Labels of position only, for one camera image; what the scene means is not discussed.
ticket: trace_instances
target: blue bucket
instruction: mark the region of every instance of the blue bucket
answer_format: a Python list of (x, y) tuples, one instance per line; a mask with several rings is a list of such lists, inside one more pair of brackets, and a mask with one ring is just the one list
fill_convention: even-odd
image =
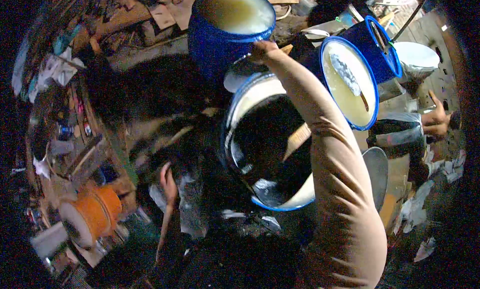
[(402, 66), (394, 48), (389, 48), (387, 54), (383, 52), (375, 38), (371, 23), (374, 23), (380, 36), (388, 44), (390, 38), (385, 29), (372, 16), (366, 16), (365, 21), (360, 22), (339, 34), (363, 54), (368, 61), (377, 84), (384, 83), (395, 77), (402, 77)]
[[(374, 106), (374, 109), (373, 109), (373, 114), (372, 114), (372, 117), (370, 119), (370, 121), (366, 124), (363, 124), (363, 125), (359, 125), (359, 124), (355, 124), (353, 123), (351, 120), (349, 120), (347, 118), (347, 116), (345, 115), (344, 113), (344, 116), (345, 116), (345, 119), (348, 121), (348, 123), (350, 124), (351, 128), (352, 129), (356, 129), (356, 130), (369, 130), (370, 127), (373, 126), (373, 124), (375, 123), (375, 121), (377, 120), (377, 115), (378, 115), (378, 104), (379, 104), (379, 99), (378, 99), (378, 88), (377, 88), (377, 82), (375, 81), (375, 76), (374, 76), (374, 73), (368, 63), (368, 61), (365, 59), (365, 57), (362, 55), (362, 53), (352, 44), (350, 43), (349, 41), (345, 40), (344, 38), (341, 38), (341, 37), (329, 37), (329, 38), (326, 38), (323, 43), (321, 44), (321, 48), (320, 48), (320, 52), (316, 52), (315, 53), (315, 61), (310, 59), (308, 60), (306, 63), (304, 63), (304, 65), (310, 70), (312, 71), (317, 77), (318, 79), (323, 83), (323, 85), (328, 89), (328, 91), (330, 92), (330, 94), (332, 95), (333, 99), (335, 100), (335, 97), (333, 96), (332, 94), (332, 91), (326, 81), (326, 78), (325, 78), (325, 73), (324, 73), (324, 68), (323, 68), (323, 62), (322, 62), (322, 57), (323, 57), (323, 53), (324, 53), (324, 50), (325, 50), (325, 47), (331, 43), (331, 42), (339, 42), (347, 47), (350, 47), (354, 52), (357, 53), (358, 57), (363, 61), (363, 64), (365, 64), (368, 72), (369, 72), (369, 75), (370, 75), (370, 80), (372, 81), (372, 86), (373, 86), (373, 90), (374, 90), (374, 102), (375, 102), (375, 106)], [(338, 107), (340, 108), (340, 110), (342, 111), (342, 107), (339, 105), (338, 103), (338, 100), (335, 100), (335, 102), (337, 103)]]
[(272, 11), (272, 25), (254, 34), (229, 33), (214, 27), (200, 14), (205, 0), (195, 0), (188, 28), (188, 50), (200, 72), (215, 84), (223, 82), (228, 68), (239, 58), (251, 53), (253, 42), (266, 40), (275, 28), (275, 10), (263, 0), (266, 11)]

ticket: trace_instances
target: wooden stirring stick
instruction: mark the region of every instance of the wooden stirring stick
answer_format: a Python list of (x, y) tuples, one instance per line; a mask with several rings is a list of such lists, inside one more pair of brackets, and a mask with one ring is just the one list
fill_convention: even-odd
[(294, 151), (300, 148), (300, 146), (308, 140), (311, 134), (311, 130), (306, 123), (300, 126), (288, 139), (289, 141), (286, 147), (285, 156), (283, 157), (283, 162), (286, 161)]

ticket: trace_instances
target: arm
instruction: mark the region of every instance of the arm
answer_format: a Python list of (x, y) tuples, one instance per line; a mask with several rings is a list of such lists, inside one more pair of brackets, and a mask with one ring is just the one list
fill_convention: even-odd
[(448, 130), (447, 124), (422, 126), (422, 128), (424, 135), (434, 136), (437, 140), (443, 139), (447, 135)]
[(385, 266), (387, 238), (350, 126), (317, 77), (281, 51), (266, 51), (264, 63), (280, 79), (312, 132), (319, 219), (300, 269), (303, 283), (297, 287), (374, 288)]
[(155, 266), (159, 271), (167, 272), (181, 256), (180, 213), (177, 184), (172, 176), (169, 163), (160, 171), (160, 184), (165, 192), (166, 210), (163, 216), (160, 241), (155, 257)]

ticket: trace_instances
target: metal rod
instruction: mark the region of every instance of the metal rod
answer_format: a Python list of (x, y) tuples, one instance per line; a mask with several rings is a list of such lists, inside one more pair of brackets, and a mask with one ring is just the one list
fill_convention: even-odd
[(417, 15), (417, 13), (420, 11), (420, 9), (422, 8), (423, 4), (425, 4), (426, 1), (427, 0), (423, 0), (423, 2), (417, 6), (417, 8), (413, 12), (413, 14), (410, 16), (410, 18), (408, 18), (407, 22), (402, 27), (402, 29), (400, 29), (400, 31), (394, 36), (394, 38), (392, 40), (390, 40), (391, 42), (395, 42), (399, 38), (399, 36), (402, 35), (402, 33), (409, 26), (410, 22), (412, 22), (413, 18)]

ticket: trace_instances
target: white bucket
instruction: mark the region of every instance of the white bucket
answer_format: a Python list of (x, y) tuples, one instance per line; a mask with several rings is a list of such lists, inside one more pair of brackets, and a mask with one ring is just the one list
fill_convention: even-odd
[(397, 51), (404, 72), (399, 83), (412, 79), (423, 80), (438, 69), (440, 57), (427, 46), (413, 42), (398, 42), (393, 44), (393, 47)]

